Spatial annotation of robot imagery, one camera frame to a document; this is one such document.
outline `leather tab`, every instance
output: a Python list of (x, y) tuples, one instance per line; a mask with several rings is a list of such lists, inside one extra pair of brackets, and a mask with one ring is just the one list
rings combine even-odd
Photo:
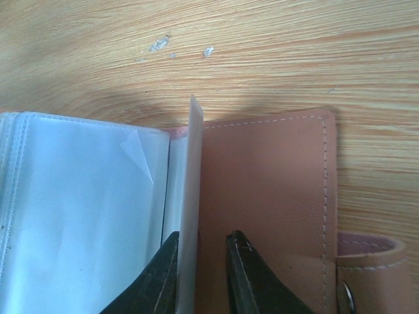
[(337, 270), (340, 314), (351, 313), (350, 298), (356, 314), (417, 313), (404, 243), (340, 232)]

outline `leather cover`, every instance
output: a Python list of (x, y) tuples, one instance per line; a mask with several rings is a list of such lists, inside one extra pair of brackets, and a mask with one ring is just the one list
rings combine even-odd
[(228, 313), (225, 237), (242, 230), (316, 313), (336, 312), (337, 173), (332, 113), (205, 125), (195, 313)]
[(357, 314), (417, 313), (402, 242), (376, 235), (340, 232), (337, 270), (341, 314), (351, 313), (350, 298)]

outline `wood grain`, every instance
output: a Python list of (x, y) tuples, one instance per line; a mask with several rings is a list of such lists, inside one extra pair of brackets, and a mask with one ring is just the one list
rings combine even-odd
[(0, 0), (0, 104), (148, 126), (184, 124), (191, 94), (208, 120), (330, 108), (339, 226), (405, 241), (419, 295), (418, 17), (416, 0)]

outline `plastic page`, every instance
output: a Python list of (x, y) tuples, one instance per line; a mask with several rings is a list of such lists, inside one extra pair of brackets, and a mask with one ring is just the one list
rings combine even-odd
[(170, 141), (168, 186), (166, 206), (164, 208), (162, 242), (165, 242), (172, 232), (180, 231), (181, 229), (188, 148), (188, 137), (186, 135)]
[(169, 135), (23, 113), (13, 139), (0, 313), (99, 313), (160, 247)]
[(200, 170), (204, 113), (194, 97), (191, 98), (189, 127), (187, 131), (187, 160), (183, 189), (183, 206), (179, 234), (177, 267), (177, 314), (194, 313), (196, 246), (198, 239), (198, 215)]

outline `stitched edge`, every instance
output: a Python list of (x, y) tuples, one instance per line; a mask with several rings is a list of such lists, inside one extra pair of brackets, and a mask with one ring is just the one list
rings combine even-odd
[(13, 170), (10, 172), (10, 174), (7, 177), (7, 180), (12, 180), (12, 182), (10, 184), (11, 190), (7, 194), (7, 205), (5, 207), (5, 209), (7, 210), (7, 212), (5, 213), (6, 230), (5, 230), (5, 233), (2, 235), (2, 238), (1, 238), (2, 245), (3, 245), (3, 252), (1, 252), (1, 259), (0, 259), (0, 284), (1, 284), (1, 280), (2, 280), (4, 263), (5, 263), (5, 259), (6, 259), (6, 255), (7, 255), (6, 254), (7, 247), (9, 245), (9, 237), (10, 237), (11, 228), (12, 228), (12, 220), (14, 218), (13, 217), (14, 205), (15, 205), (14, 203), (16, 201), (16, 191), (17, 191), (17, 188), (18, 188), (19, 180), (20, 180), (19, 176), (20, 176), (22, 160), (23, 160), (23, 156), (24, 156), (24, 152), (25, 152), (24, 147), (26, 145), (26, 137), (27, 137), (27, 133), (28, 133), (28, 129), (29, 129), (29, 123), (30, 123), (29, 119), (30, 119), (30, 116), (22, 118), (22, 129), (20, 130), (19, 142), (18, 142), (18, 146), (17, 146), (18, 151), (15, 153), (16, 157), (12, 161), (14, 163), (14, 167), (13, 167)]
[(327, 137), (326, 137), (326, 123), (324, 118), (321, 118), (321, 126), (323, 127), (323, 142), (324, 142), (324, 204), (323, 204), (323, 301), (324, 311), (327, 313), (327, 282), (326, 282), (326, 219), (327, 219)]
[(349, 271), (374, 271), (374, 270), (384, 270), (387, 268), (393, 268), (393, 267), (398, 267), (401, 264), (404, 264), (407, 261), (407, 257), (405, 257), (404, 259), (396, 262), (396, 263), (392, 263), (392, 264), (386, 264), (386, 265), (379, 265), (379, 266), (365, 266), (365, 267), (338, 267), (339, 270), (349, 270)]
[(220, 124), (218, 126), (208, 126), (205, 129), (217, 129), (217, 128), (229, 128), (232, 126), (245, 126), (251, 124), (262, 124), (262, 123), (270, 123), (270, 122), (282, 122), (282, 121), (290, 121), (290, 120), (298, 120), (298, 119), (307, 119), (307, 118), (317, 118), (321, 120), (321, 126), (323, 128), (323, 159), (324, 159), (324, 195), (323, 195), (323, 227), (322, 227), (322, 238), (323, 238), (323, 254), (321, 255), (321, 259), (323, 260), (323, 308), (324, 313), (327, 313), (327, 281), (326, 281), (326, 272), (327, 272), (327, 264), (326, 264), (326, 222), (327, 222), (327, 205), (328, 205), (328, 198), (327, 198), (327, 132), (326, 132), (326, 123), (324, 116), (296, 116), (291, 118), (283, 118), (283, 119), (275, 119), (275, 120), (261, 120), (261, 121), (254, 121), (254, 122), (241, 122), (235, 124)]
[(358, 241), (345, 241), (345, 240), (339, 240), (339, 242), (341, 243), (345, 243), (345, 244), (358, 244), (358, 245), (367, 245), (369, 247), (380, 247), (381, 249), (386, 249), (386, 250), (391, 250), (393, 249), (392, 247), (385, 247), (383, 245), (378, 245), (375, 243), (369, 243), (369, 242), (358, 242)]
[(127, 124), (118, 124), (116, 122), (102, 122), (102, 121), (93, 121), (93, 120), (85, 120), (83, 118), (64, 118), (60, 116), (49, 116), (47, 114), (39, 114), (35, 113), (32, 114), (32, 116), (36, 116), (37, 118), (45, 118), (45, 119), (51, 119), (51, 120), (61, 120), (66, 122), (72, 122), (72, 123), (81, 123), (81, 124), (91, 124), (94, 126), (102, 126), (105, 128), (116, 128), (116, 129), (138, 129), (138, 128), (144, 128), (144, 129), (152, 129), (152, 128), (146, 128), (144, 126), (131, 126)]
[[(9, 134), (10, 134), (10, 129), (11, 129), (11, 127), (12, 127), (12, 122), (11, 121), (9, 121), (9, 125), (7, 126), (7, 131), (6, 131), (6, 136), (5, 136), (5, 142), (4, 142), (4, 147), (3, 147), (3, 149), (2, 149), (2, 152), (1, 152), (1, 156), (0, 156), (0, 166), (2, 166), (3, 165), (3, 161), (4, 161), (4, 159), (5, 159), (5, 156), (6, 156), (6, 148), (7, 148), (7, 144), (9, 143), (9, 141), (10, 141), (10, 139), (9, 139)], [(6, 178), (7, 178), (7, 176), (6, 176), (6, 172), (5, 172), (5, 178), (4, 178), (4, 181), (3, 181), (3, 184), (6, 184)], [(1, 234), (1, 236), (0, 236), (0, 244), (2, 244), (3, 243), (3, 239), (5, 238), (5, 234), (6, 234), (6, 230), (3, 230), (3, 232), (1, 232), (0, 233)], [(2, 262), (0, 262), (0, 280), (1, 280), (1, 268), (2, 268), (2, 266), (1, 266), (1, 264), (2, 264)]]
[[(261, 121), (252, 121), (252, 122), (242, 122), (242, 123), (220, 124), (218, 126), (206, 126), (204, 129), (229, 128), (231, 126), (246, 126), (246, 125), (250, 125), (250, 124), (281, 122), (281, 121), (290, 121), (290, 120), (308, 119), (308, 118), (317, 118), (317, 119), (321, 120), (323, 117), (321, 117), (321, 116), (295, 116), (295, 117), (291, 117), (291, 118), (283, 118), (283, 119), (275, 119), (275, 120), (261, 120)], [(170, 134), (182, 134), (182, 133), (186, 133), (186, 132), (188, 132), (188, 130), (170, 132)]]

